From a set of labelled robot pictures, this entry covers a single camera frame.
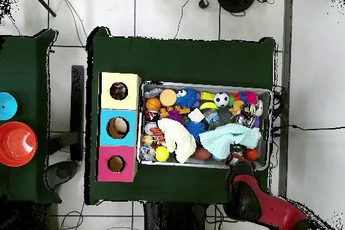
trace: orange bowl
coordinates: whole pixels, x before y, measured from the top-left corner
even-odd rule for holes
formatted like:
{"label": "orange bowl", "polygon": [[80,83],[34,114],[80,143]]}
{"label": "orange bowl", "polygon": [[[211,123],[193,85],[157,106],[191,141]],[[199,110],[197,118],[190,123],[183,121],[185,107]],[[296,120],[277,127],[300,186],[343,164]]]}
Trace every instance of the orange bowl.
{"label": "orange bowl", "polygon": [[0,126],[0,163],[20,167],[29,163],[37,151],[34,131],[21,122],[9,122]]}

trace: green cloth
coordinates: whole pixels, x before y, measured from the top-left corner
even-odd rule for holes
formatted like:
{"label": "green cloth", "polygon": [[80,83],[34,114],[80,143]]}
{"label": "green cloth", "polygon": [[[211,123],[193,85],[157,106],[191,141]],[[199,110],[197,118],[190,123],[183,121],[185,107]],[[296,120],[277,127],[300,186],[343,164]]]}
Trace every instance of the green cloth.
{"label": "green cloth", "polygon": [[0,36],[0,92],[10,93],[18,103],[18,111],[7,121],[29,125],[37,135],[38,150],[34,158],[21,167],[0,163],[0,196],[8,200],[60,202],[44,183],[47,163],[49,103],[47,91],[47,50],[55,39],[54,30],[35,37]]}
{"label": "green cloth", "polygon": [[[226,169],[140,164],[133,183],[95,181],[98,73],[132,73],[142,81],[272,89],[274,40],[266,38],[262,42],[244,42],[112,38],[108,36],[106,28],[96,28],[89,35],[87,45],[87,99],[91,94],[92,104],[86,106],[86,115],[90,118],[90,110],[92,115],[91,158],[86,153],[86,200],[89,198],[92,204],[99,199],[225,203]],[[261,188],[267,191],[268,170],[257,172],[256,175]]]}

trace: light blue cloth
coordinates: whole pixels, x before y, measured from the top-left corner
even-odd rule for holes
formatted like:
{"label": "light blue cloth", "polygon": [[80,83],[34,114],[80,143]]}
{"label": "light blue cloth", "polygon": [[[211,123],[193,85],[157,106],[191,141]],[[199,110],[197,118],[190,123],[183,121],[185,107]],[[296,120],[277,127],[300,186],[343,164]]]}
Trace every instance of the light blue cloth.
{"label": "light blue cloth", "polygon": [[254,149],[261,137],[258,128],[250,129],[237,123],[220,126],[213,131],[199,135],[202,146],[217,159],[225,159],[230,154],[230,144],[240,144]]}

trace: orange ball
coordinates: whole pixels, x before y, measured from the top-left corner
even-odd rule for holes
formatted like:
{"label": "orange ball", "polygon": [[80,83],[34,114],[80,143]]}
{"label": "orange ball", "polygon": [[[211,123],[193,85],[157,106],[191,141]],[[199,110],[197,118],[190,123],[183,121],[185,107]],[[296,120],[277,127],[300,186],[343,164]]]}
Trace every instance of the orange ball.
{"label": "orange ball", "polygon": [[245,151],[245,156],[250,161],[255,161],[257,158],[259,158],[259,153],[257,152],[257,149],[247,149]]}
{"label": "orange ball", "polygon": [[159,108],[160,108],[160,101],[158,98],[149,98],[146,101],[146,109],[147,110],[158,111]]}

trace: gray bin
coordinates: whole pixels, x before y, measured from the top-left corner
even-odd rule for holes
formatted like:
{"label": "gray bin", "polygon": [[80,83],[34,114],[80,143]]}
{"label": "gray bin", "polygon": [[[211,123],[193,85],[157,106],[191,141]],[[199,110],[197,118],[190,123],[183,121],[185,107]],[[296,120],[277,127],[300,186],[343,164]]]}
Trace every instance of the gray bin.
{"label": "gray bin", "polygon": [[[172,82],[160,82],[162,84],[155,84],[154,82],[146,81],[142,83],[140,98],[144,101],[143,95],[145,92],[150,91],[154,88],[166,89],[170,88],[173,90],[178,90],[182,88],[193,88],[198,92],[209,92],[218,93],[226,92],[228,94],[232,92],[239,91],[253,91],[256,93],[258,99],[263,102],[263,114],[260,116],[260,132],[261,139],[257,145],[257,151],[259,153],[259,158],[256,160],[257,170],[263,171],[266,169],[270,163],[270,140],[271,140],[271,126],[272,126],[272,108],[273,108],[273,93],[268,89],[260,88],[241,88],[241,87],[231,87],[231,86],[213,86],[213,85],[202,85],[202,84],[181,84]],[[145,103],[143,103],[141,109],[139,109],[139,121],[138,121],[138,140],[137,140],[137,160],[140,163],[146,165],[154,165],[157,167],[166,166],[178,166],[178,167],[205,167],[205,168],[216,168],[216,169],[226,169],[228,166],[222,161],[216,161],[212,157],[207,160],[201,161],[193,158],[192,156],[183,164],[177,162],[173,154],[170,154],[166,162],[152,162],[152,161],[141,161],[139,158],[139,148],[142,145],[141,139],[145,135],[144,132],[144,116],[143,112],[146,110]]]}

